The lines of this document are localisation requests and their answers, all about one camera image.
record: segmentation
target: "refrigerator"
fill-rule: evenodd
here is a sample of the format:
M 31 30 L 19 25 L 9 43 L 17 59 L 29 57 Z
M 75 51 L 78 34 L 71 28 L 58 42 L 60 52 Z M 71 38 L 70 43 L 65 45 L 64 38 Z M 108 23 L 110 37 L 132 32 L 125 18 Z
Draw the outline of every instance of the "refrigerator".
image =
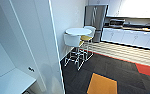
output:
M 90 5 L 85 7 L 84 26 L 93 26 L 96 32 L 93 42 L 100 42 L 108 5 Z

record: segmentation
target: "bar stool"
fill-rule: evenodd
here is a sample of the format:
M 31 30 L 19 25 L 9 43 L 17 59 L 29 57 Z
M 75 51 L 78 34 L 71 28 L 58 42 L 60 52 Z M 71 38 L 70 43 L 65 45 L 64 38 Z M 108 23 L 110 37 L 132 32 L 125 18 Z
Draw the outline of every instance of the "bar stool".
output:
M 64 34 L 64 41 L 65 41 L 65 44 L 67 46 L 70 46 L 70 47 L 75 47 L 76 51 L 70 51 L 70 57 L 67 58 L 67 56 L 65 57 L 65 64 L 64 66 L 66 66 L 69 61 L 74 61 L 75 64 L 77 63 L 77 69 L 80 70 L 80 68 L 82 67 L 85 59 L 84 59 L 84 53 L 81 53 L 79 47 L 84 43 L 84 41 L 81 41 L 80 40 L 81 36 L 79 35 L 70 35 L 70 34 Z
M 91 58 L 91 56 L 93 56 L 93 45 L 92 45 L 92 38 L 94 37 L 94 34 L 95 34 L 95 30 L 96 28 L 95 27 L 92 27 L 92 26 L 84 26 L 84 28 L 86 29 L 89 29 L 91 30 L 92 32 L 88 35 L 83 35 L 81 36 L 81 40 L 83 41 L 87 41 L 87 51 L 85 52 L 86 53 L 86 58 L 85 58 L 85 61 L 87 61 L 89 58 Z M 89 51 L 89 47 L 90 47 L 90 43 L 91 43 L 91 55 L 88 56 L 88 51 Z

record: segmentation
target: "countertop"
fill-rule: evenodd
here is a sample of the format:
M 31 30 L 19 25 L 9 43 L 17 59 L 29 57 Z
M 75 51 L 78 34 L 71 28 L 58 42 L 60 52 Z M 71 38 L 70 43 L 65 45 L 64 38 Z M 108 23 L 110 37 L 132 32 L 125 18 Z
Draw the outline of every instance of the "countertop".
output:
M 124 30 L 135 30 L 135 31 L 146 31 L 150 32 L 150 29 L 145 28 L 132 28 L 132 27 L 110 27 L 110 26 L 104 26 L 104 28 L 114 28 L 114 29 L 124 29 Z

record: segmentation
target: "round table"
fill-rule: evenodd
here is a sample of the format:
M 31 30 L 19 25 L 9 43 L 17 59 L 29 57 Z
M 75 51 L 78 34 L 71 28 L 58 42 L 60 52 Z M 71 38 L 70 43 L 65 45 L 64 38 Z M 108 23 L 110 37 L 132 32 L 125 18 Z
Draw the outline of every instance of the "round table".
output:
M 88 35 L 91 32 L 91 30 L 85 28 L 70 28 L 66 30 L 66 33 L 71 35 Z

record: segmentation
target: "orange floor mat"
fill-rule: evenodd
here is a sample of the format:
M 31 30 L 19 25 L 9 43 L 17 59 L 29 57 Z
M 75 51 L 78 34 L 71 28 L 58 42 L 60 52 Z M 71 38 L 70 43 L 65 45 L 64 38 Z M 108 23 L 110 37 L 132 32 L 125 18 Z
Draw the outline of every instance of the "orange floor mat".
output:
M 117 94 L 117 81 L 93 73 L 88 94 Z
M 139 73 L 146 74 L 146 75 L 150 76 L 150 66 L 136 63 L 136 67 L 137 67 Z

